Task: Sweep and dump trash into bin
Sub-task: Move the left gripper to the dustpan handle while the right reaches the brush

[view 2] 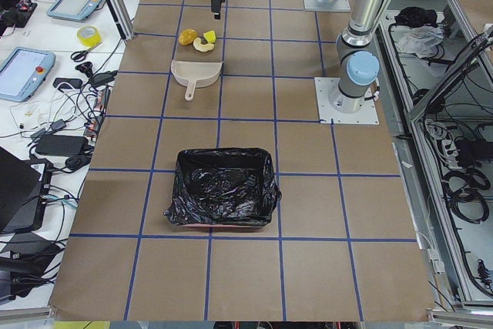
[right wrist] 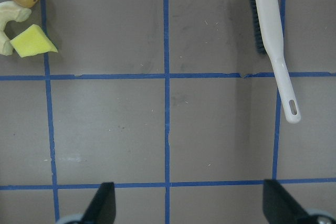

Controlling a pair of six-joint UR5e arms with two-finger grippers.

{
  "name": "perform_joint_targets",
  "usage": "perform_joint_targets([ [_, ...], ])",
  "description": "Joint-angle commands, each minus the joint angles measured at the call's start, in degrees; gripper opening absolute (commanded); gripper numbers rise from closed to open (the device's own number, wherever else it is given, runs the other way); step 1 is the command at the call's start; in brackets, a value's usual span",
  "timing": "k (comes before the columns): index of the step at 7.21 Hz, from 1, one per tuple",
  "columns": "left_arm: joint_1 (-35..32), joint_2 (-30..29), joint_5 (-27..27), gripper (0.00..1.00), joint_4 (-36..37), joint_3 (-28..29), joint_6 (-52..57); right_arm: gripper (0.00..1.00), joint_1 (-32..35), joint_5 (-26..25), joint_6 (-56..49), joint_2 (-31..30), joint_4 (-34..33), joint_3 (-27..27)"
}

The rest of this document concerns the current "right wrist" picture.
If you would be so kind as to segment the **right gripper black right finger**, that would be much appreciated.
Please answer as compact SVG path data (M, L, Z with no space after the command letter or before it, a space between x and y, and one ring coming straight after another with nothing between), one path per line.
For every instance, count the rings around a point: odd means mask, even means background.
M312 217L277 180L264 180L262 203L268 223L312 223Z

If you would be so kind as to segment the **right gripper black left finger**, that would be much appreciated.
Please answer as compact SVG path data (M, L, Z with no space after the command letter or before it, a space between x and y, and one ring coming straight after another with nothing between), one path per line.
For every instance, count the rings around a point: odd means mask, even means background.
M82 223L114 223L116 197L114 183L102 183L89 207L82 216Z

